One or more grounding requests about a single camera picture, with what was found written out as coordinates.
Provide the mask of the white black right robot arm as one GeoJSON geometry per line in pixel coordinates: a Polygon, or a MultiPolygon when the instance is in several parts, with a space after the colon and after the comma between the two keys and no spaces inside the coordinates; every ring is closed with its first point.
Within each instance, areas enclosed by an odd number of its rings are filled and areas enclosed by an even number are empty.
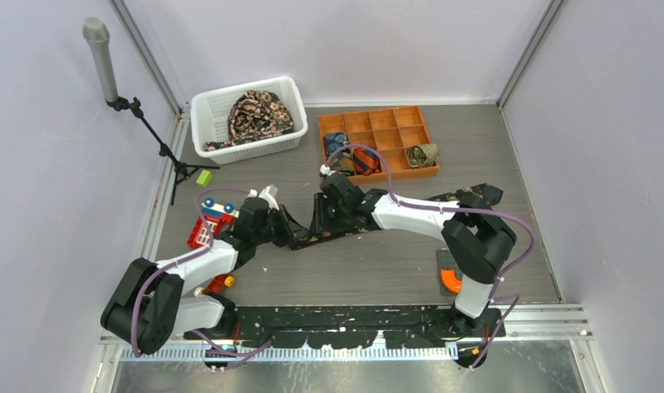
{"type": "Polygon", "coordinates": [[[484,326],[484,311],[517,235],[481,197],[470,192],[458,201],[440,202],[383,189],[363,192],[338,172],[323,176],[320,190],[334,224],[403,230],[444,241],[463,274],[450,310],[453,329],[468,337],[484,326]]]}

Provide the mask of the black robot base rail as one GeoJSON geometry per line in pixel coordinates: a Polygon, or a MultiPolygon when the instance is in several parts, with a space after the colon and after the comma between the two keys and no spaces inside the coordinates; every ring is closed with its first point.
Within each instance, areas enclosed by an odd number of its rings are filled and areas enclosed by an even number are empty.
{"type": "Polygon", "coordinates": [[[420,349],[503,337],[500,319],[500,310],[490,308],[477,322],[467,323],[450,307],[437,305],[238,306],[201,333],[250,348],[269,343],[277,349],[366,349],[382,337],[391,350],[420,349]]]}

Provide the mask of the black gold floral tie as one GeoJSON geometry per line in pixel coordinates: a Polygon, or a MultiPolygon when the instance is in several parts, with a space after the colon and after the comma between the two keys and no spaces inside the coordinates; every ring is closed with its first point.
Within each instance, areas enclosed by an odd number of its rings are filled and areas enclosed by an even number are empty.
{"type": "MultiPolygon", "coordinates": [[[[426,200],[401,196],[399,198],[401,204],[397,205],[392,201],[389,192],[386,191],[386,195],[375,205],[372,216],[380,230],[398,229],[441,238],[443,223],[448,219],[452,219],[454,215],[452,213],[441,214],[436,210],[437,207],[456,208],[463,202],[469,203],[471,207],[489,209],[501,202],[503,194],[502,189],[483,183],[432,196],[426,200]]],[[[338,228],[335,224],[334,226],[335,229],[330,237],[316,237],[309,233],[309,241],[304,248],[342,237],[372,232],[364,229],[344,230],[338,228]]]]}

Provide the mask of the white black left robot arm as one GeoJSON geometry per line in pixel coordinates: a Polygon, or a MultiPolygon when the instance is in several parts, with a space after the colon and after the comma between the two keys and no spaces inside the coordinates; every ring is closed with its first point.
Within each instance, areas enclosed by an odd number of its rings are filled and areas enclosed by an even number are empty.
{"type": "Polygon", "coordinates": [[[137,356],[157,352],[174,334],[205,329],[224,339],[236,330],[235,304],[214,291],[184,294],[199,284],[242,267],[256,248],[272,242],[290,246],[308,235],[284,206],[248,197],[230,229],[194,251],[157,263],[137,258],[108,300],[100,317],[107,331],[128,342],[137,356]]]}

